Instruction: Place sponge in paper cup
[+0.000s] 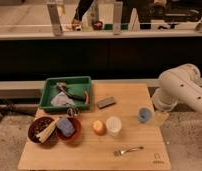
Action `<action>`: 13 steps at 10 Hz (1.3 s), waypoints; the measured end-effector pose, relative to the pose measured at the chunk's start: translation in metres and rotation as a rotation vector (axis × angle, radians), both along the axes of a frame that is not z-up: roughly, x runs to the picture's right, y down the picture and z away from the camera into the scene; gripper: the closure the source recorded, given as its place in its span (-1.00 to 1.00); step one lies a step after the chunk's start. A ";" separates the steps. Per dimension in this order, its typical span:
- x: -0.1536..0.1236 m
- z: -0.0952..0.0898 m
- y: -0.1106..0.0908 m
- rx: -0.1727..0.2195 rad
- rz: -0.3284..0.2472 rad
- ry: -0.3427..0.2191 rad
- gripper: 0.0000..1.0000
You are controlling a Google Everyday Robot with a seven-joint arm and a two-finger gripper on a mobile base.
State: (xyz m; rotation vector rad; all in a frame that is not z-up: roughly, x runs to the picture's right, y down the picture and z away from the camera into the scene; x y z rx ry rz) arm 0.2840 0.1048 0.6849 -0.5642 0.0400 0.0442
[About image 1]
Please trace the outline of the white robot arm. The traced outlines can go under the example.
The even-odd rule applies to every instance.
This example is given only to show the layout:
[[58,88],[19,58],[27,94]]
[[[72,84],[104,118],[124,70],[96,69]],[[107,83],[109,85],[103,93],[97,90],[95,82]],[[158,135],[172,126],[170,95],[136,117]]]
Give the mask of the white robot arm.
[[156,108],[150,125],[161,126],[179,101],[202,114],[202,87],[198,85],[200,70],[193,64],[183,64],[162,72],[158,77],[159,87],[151,98]]

